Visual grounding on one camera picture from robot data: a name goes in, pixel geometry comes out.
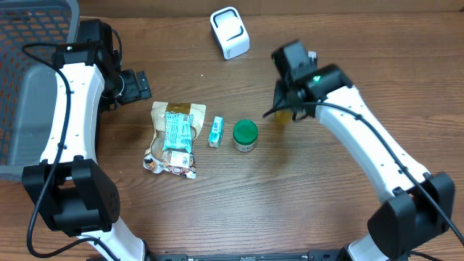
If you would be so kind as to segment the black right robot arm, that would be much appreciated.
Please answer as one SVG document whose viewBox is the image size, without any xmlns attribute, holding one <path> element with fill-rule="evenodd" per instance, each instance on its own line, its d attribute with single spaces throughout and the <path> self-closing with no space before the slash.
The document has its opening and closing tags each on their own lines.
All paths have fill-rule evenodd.
<svg viewBox="0 0 464 261">
<path fill-rule="evenodd" d="M 416 248 L 448 230 L 455 184 L 413 159 L 368 109 L 356 85 L 335 64 L 318 67 L 315 52 L 292 41 L 271 54 L 280 75 L 270 114 L 312 117 L 340 140 L 362 168 L 381 203 L 368 234 L 344 246 L 337 260 L 408 260 Z"/>
</svg>

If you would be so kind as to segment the brown snack packet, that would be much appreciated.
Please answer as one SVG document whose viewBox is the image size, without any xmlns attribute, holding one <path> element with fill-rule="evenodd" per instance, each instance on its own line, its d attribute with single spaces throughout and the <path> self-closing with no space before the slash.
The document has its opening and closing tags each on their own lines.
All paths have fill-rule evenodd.
<svg viewBox="0 0 464 261">
<path fill-rule="evenodd" d="M 191 133 L 193 136 L 192 151 L 194 154 L 194 142 L 201 133 L 202 126 L 204 123 L 204 117 L 206 114 L 206 106 L 204 104 L 192 104 L 192 103 L 168 103 L 163 101 L 156 101 L 152 105 L 151 117 L 154 127 L 154 136 L 149 148 L 145 152 L 145 156 L 152 154 L 154 157 L 160 159 L 163 152 L 166 151 L 177 151 L 186 152 L 180 149 L 168 149 L 163 150 L 165 140 L 165 113 L 166 112 L 177 112 L 193 116 L 193 122 L 191 124 Z"/>
</svg>

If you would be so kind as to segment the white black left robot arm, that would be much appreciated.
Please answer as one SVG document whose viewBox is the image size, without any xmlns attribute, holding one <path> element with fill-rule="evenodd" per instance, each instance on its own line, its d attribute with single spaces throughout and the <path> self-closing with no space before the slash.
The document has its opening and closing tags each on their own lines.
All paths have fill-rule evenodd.
<svg viewBox="0 0 464 261">
<path fill-rule="evenodd" d="M 120 196 L 96 161 L 101 111 L 151 97 L 144 72 L 122 68 L 119 35 L 101 20 L 84 20 L 72 43 L 57 44 L 48 66 L 57 80 L 49 139 L 22 184 L 52 231 L 92 245 L 106 260 L 148 260 L 146 242 L 120 216 Z"/>
</svg>

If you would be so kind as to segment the green lid white jar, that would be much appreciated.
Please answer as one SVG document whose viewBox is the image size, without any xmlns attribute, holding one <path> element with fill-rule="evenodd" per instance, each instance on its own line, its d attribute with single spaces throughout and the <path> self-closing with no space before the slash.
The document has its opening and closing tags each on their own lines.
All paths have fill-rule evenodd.
<svg viewBox="0 0 464 261">
<path fill-rule="evenodd" d="M 258 128 L 248 119 L 238 121 L 233 127 L 234 146 L 240 152 L 250 152 L 256 147 Z"/>
</svg>

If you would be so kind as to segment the teal snack packet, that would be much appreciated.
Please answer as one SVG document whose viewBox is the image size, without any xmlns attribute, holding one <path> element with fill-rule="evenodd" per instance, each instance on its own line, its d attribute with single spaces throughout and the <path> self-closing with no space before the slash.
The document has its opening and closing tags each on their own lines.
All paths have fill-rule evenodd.
<svg viewBox="0 0 464 261">
<path fill-rule="evenodd" d="M 192 151 L 193 136 L 191 124 L 193 116 L 177 112 L 165 113 L 165 140 L 163 150 L 180 149 Z"/>
</svg>

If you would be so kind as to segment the yellow oil bottle silver cap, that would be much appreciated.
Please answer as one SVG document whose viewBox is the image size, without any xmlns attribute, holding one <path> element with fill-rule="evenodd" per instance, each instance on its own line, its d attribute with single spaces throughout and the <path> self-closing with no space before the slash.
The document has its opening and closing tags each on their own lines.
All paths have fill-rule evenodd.
<svg viewBox="0 0 464 261">
<path fill-rule="evenodd" d="M 290 109 L 282 109 L 274 114 L 275 121 L 280 124 L 289 124 L 293 121 L 294 112 Z"/>
</svg>

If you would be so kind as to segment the green white Kleenex tissue pack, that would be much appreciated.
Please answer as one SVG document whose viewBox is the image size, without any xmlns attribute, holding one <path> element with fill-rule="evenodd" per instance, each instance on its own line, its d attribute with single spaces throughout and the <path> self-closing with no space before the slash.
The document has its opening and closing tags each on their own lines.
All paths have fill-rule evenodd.
<svg viewBox="0 0 464 261">
<path fill-rule="evenodd" d="M 221 116 L 215 116 L 212 121 L 208 142 L 210 147 L 219 148 L 224 132 L 224 119 Z"/>
</svg>

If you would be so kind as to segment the white labelled snack packet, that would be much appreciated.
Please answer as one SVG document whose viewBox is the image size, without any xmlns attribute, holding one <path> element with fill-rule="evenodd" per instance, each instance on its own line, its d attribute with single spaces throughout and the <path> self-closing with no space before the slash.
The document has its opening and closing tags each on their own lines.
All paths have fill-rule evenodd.
<svg viewBox="0 0 464 261">
<path fill-rule="evenodd" d="M 172 173 L 188 179 L 196 178 L 196 163 L 192 153 L 166 151 L 160 159 L 148 154 L 144 157 L 143 166 L 154 174 Z"/>
</svg>

